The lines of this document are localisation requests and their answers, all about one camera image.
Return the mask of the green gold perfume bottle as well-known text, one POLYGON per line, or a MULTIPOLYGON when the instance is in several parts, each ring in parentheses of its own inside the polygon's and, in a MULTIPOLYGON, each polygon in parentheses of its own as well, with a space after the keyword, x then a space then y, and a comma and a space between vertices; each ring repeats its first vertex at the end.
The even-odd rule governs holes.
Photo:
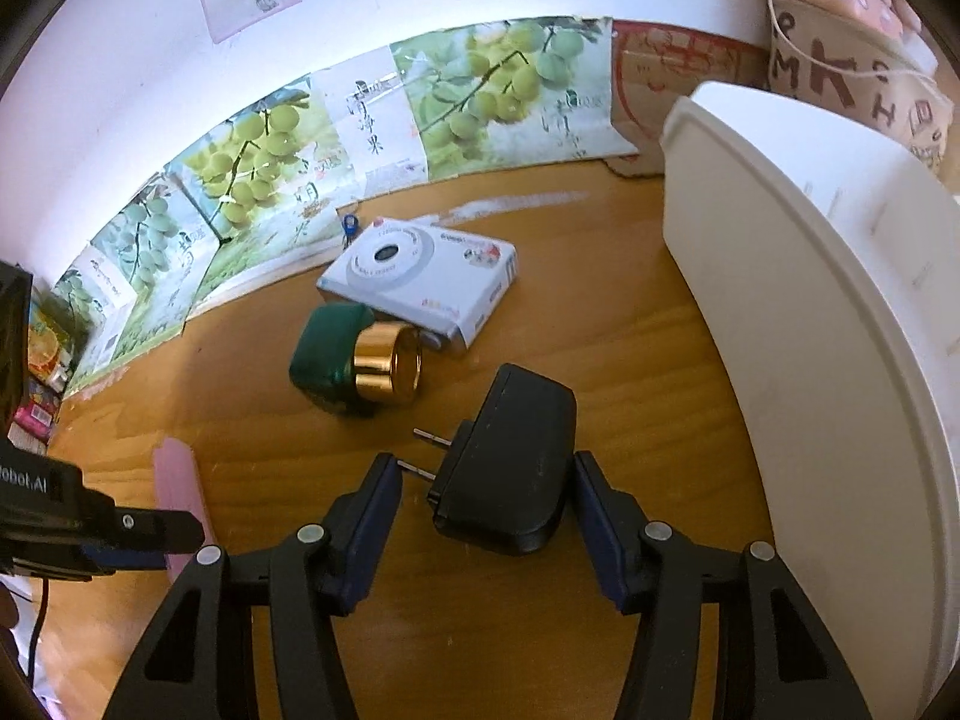
POLYGON ((413 325, 378 319, 367 305, 336 302, 309 316, 288 377, 324 410, 370 416, 379 406, 412 403, 421 371, 423 346, 413 325))

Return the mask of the pink tube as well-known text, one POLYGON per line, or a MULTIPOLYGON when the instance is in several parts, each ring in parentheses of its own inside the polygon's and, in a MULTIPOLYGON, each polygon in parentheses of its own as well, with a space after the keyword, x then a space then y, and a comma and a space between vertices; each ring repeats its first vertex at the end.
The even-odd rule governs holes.
POLYGON ((187 511, 202 525, 203 546, 217 541, 200 483, 199 464, 189 445, 165 437, 153 450, 156 505, 168 511, 187 511))

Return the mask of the black plug adapter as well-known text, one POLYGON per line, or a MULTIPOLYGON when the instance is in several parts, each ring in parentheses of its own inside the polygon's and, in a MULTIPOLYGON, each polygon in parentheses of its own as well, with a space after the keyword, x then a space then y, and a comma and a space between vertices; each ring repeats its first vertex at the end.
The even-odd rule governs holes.
POLYGON ((475 418, 462 421, 452 439, 416 435, 444 450, 441 466, 436 472, 405 460, 398 466, 430 483, 438 533, 510 556, 548 543, 562 520, 574 454, 571 388, 505 362, 475 418))

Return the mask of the brown cardboard sheet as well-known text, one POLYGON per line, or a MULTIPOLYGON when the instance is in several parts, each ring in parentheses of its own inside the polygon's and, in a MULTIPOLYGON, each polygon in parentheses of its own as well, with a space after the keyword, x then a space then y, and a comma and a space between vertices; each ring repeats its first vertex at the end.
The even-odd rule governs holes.
POLYGON ((761 88, 768 50, 683 26, 647 21, 613 21, 612 124, 635 154, 608 158, 617 176, 660 176, 661 135, 677 99, 701 83, 723 82, 761 88))

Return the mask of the colourful snack boxes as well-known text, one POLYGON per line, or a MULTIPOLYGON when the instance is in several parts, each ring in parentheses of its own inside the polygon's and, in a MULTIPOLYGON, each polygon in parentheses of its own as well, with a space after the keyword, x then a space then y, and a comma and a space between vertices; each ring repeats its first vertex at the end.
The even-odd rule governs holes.
POLYGON ((71 336, 33 302, 26 333, 26 395, 13 422, 41 444, 52 437, 72 367, 71 336))

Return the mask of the grape print poster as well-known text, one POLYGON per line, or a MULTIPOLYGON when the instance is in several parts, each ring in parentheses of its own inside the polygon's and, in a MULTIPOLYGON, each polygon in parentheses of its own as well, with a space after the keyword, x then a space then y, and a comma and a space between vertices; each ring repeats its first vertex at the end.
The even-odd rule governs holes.
POLYGON ((613 25, 542 16, 441 29, 301 76, 149 177, 52 291, 82 388, 190 314, 314 266, 363 200, 474 172, 622 156, 613 25))

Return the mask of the small blue keychain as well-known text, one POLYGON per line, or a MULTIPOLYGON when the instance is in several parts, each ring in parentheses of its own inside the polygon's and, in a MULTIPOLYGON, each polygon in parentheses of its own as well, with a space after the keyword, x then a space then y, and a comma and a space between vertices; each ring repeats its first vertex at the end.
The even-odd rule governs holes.
POLYGON ((343 239, 345 244, 350 245, 361 232, 361 223, 355 213, 347 213, 342 216, 343 239))

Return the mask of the white plastic bin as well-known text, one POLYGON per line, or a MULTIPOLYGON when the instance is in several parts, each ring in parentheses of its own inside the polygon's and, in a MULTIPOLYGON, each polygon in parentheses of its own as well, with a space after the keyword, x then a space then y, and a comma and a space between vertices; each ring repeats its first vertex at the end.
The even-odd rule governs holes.
POLYGON ((726 366, 776 546, 871 712, 958 656, 958 205, 907 149, 703 83, 661 138, 664 241, 726 366))

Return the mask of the printed canvas bag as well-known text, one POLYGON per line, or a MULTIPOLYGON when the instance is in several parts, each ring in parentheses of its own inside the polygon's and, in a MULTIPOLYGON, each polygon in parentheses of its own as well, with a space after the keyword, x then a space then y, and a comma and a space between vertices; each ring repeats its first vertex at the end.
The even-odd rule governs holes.
POLYGON ((768 0, 768 10, 771 91, 872 128, 942 169, 952 99, 900 44, 802 0, 768 0))

